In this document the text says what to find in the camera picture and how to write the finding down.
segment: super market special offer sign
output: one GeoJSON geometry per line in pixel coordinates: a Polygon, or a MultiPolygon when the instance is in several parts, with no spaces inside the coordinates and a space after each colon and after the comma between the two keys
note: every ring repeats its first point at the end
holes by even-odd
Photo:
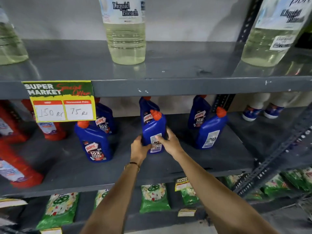
{"type": "Polygon", "coordinates": [[[96,120],[90,80],[24,81],[37,122],[96,120]]]}

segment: yellow-green liquid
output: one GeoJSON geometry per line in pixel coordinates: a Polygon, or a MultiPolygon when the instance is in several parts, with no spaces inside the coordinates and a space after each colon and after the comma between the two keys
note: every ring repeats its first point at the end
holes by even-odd
{"type": "Polygon", "coordinates": [[[135,65],[145,60],[145,24],[104,24],[112,60],[135,65]]]}
{"type": "Polygon", "coordinates": [[[275,66],[284,57],[288,49],[282,51],[270,50],[273,40],[278,35],[297,35],[293,30],[267,30],[253,28],[244,46],[241,59],[255,66],[275,66]]]}
{"type": "Polygon", "coordinates": [[[0,65],[8,65],[28,59],[23,42],[15,34],[10,23],[0,22],[0,65]]]}

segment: hand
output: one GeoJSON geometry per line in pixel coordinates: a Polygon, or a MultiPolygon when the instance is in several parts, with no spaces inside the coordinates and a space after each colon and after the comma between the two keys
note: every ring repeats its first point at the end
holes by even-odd
{"type": "Polygon", "coordinates": [[[143,160],[146,158],[147,151],[152,148],[152,145],[143,146],[141,143],[142,136],[139,135],[131,144],[131,158],[130,162],[136,162],[141,166],[143,160]]]}
{"type": "Polygon", "coordinates": [[[168,140],[165,140],[161,136],[156,136],[156,139],[163,144],[166,151],[174,157],[175,160],[177,160],[177,156],[181,153],[185,153],[182,149],[180,142],[176,135],[170,130],[169,127],[167,127],[167,133],[168,133],[168,140]]]}

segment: human arm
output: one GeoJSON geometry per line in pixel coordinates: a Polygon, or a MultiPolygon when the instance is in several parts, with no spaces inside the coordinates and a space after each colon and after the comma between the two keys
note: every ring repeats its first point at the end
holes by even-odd
{"type": "Polygon", "coordinates": [[[271,225],[245,200],[204,170],[182,149],[178,138],[167,128],[168,140],[157,137],[180,164],[219,234],[277,234],[271,225]]]}
{"type": "MultiPolygon", "coordinates": [[[[141,136],[138,136],[131,144],[130,162],[135,162],[141,166],[151,146],[152,145],[142,146],[141,136]]],[[[139,167],[133,163],[125,167],[113,188],[89,217],[80,234],[123,233],[125,215],[130,203],[138,171],[139,167]]]]}

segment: thin bangle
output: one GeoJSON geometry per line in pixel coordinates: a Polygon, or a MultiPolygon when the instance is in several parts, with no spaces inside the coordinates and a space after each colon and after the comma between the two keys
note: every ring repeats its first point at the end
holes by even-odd
{"type": "Polygon", "coordinates": [[[129,164],[135,164],[138,166],[138,172],[140,171],[140,166],[136,163],[136,162],[130,162],[128,163],[126,166],[128,166],[129,164]]]}

